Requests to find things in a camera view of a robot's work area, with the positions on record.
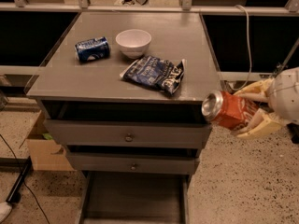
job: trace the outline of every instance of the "cardboard box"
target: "cardboard box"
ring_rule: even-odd
[[[26,139],[34,170],[74,171],[65,157],[64,147],[54,140],[46,140],[42,135],[48,132],[43,125],[44,119],[44,115],[40,113]]]

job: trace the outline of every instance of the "speckled floor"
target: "speckled floor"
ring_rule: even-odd
[[[10,98],[0,112],[0,133],[18,158],[28,155],[26,145],[20,145],[37,111],[31,100]],[[282,129],[264,139],[241,141],[214,127],[188,190],[191,224],[299,223],[299,146],[290,138]],[[12,157],[3,141],[0,154]],[[17,176],[0,172],[0,202]],[[32,171],[26,183],[50,223],[75,222],[84,186],[80,172]],[[20,193],[20,202],[4,224],[47,223],[28,189],[22,186]]]

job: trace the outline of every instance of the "soda can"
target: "soda can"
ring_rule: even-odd
[[[226,91],[213,91],[202,104],[206,121],[231,131],[246,127],[258,109],[251,100]]]
[[[78,42],[75,50],[81,62],[98,60],[110,55],[110,47],[104,36]]]

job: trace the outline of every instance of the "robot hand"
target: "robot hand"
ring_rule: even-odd
[[[235,95],[268,103],[273,110],[260,108],[247,127],[232,132],[239,138],[264,137],[289,123],[299,124],[299,67],[285,70],[276,78],[254,82]]]

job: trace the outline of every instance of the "drawer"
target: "drawer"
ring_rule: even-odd
[[[184,175],[89,172],[79,223],[189,223]]]
[[[198,161],[189,157],[66,153],[75,170],[193,175]]]
[[[101,122],[47,119],[56,142],[78,146],[186,147],[201,149],[211,132],[208,124]]]

